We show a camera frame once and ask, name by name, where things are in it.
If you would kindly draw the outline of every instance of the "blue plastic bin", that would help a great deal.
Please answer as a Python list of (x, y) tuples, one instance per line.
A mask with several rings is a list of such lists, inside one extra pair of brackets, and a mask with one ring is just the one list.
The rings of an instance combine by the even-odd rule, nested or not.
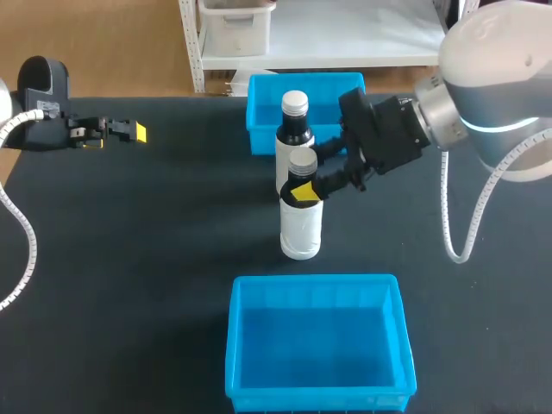
[(226, 394), (235, 412), (403, 411), (416, 376), (390, 274), (234, 283)]
[(276, 130), (282, 123), (282, 97), (303, 91), (309, 97), (309, 124), (316, 142), (339, 136), (338, 98), (354, 88), (365, 90), (361, 73), (286, 73), (254, 75), (249, 80), (246, 124), (253, 155), (274, 154)]

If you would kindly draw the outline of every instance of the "white storage box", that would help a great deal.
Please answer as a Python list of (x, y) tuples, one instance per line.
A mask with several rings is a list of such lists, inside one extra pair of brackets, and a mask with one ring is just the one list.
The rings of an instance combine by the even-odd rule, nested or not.
[[(231, 7), (243, 4), (260, 7)], [(267, 54), (275, 8), (276, 3), (264, 5), (262, 0), (199, 0), (211, 52), (215, 56)]]

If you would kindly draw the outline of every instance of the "white shelf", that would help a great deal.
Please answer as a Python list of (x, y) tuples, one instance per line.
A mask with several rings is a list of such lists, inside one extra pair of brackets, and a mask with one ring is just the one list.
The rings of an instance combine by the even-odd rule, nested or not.
[(311, 69), (433, 66), (444, 31), (432, 0), (279, 0), (272, 13), (270, 52), (222, 58), (203, 69)]

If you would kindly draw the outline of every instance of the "cable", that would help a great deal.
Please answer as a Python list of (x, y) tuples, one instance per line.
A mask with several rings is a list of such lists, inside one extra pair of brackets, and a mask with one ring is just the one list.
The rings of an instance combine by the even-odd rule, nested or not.
[[(3, 144), (6, 142), (8, 135), (17, 128), (19, 125), (25, 122), (30, 121), (40, 121), (45, 118), (45, 113), (43, 110), (30, 110), (29, 112), (23, 112), (18, 116), (13, 117), (9, 120), (1, 129), (0, 129), (0, 148), (3, 147)], [(8, 295), (6, 299), (0, 302), (0, 311), (6, 309), (10, 304), (13, 304), (17, 297), (21, 294), (27, 283), (30, 281), (31, 276), (36, 265), (36, 257), (38, 254), (38, 245), (36, 242), (35, 231), (33, 226), (28, 222), (27, 218), (21, 213), (21, 211), (16, 207), (15, 204), (9, 199), (8, 194), (4, 191), (2, 184), (0, 183), (0, 202), (8, 209), (8, 211), (17, 219), (25, 230), (28, 239), (28, 262), (27, 267), (25, 268), (25, 273), (23, 274), (21, 280), (17, 284), (16, 288)]]
[(448, 257), (454, 263), (465, 263), (468, 259), (472, 250), (474, 249), (475, 238), (477, 237), (477, 231), (479, 229), (481, 218), (483, 217), (483, 212), (489, 198), (494, 190), (496, 184), (502, 178), (502, 175), (505, 171), (526, 151), (533, 148), (535, 145), (552, 140), (552, 129), (545, 129), (544, 131), (532, 135), (529, 138), (522, 141), (514, 149), (512, 149), (497, 167), (492, 171), (491, 176), (486, 181), (483, 190), (481, 191), (480, 197), (477, 200), (475, 205), (474, 214), (472, 215), (472, 220), (469, 224), (469, 229), (467, 231), (466, 242), (464, 244), (464, 249), (462, 250), (461, 255), (456, 254), (455, 248), (452, 245), (452, 240), (450, 239), (450, 227), (449, 227), (449, 201), (448, 201), (448, 181), (449, 181), (449, 153), (443, 152), (441, 158), (441, 219), (442, 219), (442, 232), (445, 241), (445, 248), (447, 250)]

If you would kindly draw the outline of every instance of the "bottle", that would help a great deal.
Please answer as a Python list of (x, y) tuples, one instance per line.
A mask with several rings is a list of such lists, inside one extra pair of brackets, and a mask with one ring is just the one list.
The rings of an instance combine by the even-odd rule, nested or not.
[(320, 250), (323, 201), (312, 189), (317, 153), (308, 147), (290, 154), (288, 180), (279, 200), (280, 246), (294, 260), (307, 260)]
[(287, 165), (297, 147), (314, 145), (314, 135), (307, 123), (309, 98), (302, 91), (288, 91), (282, 97), (282, 125), (276, 132), (276, 191), (287, 181)]

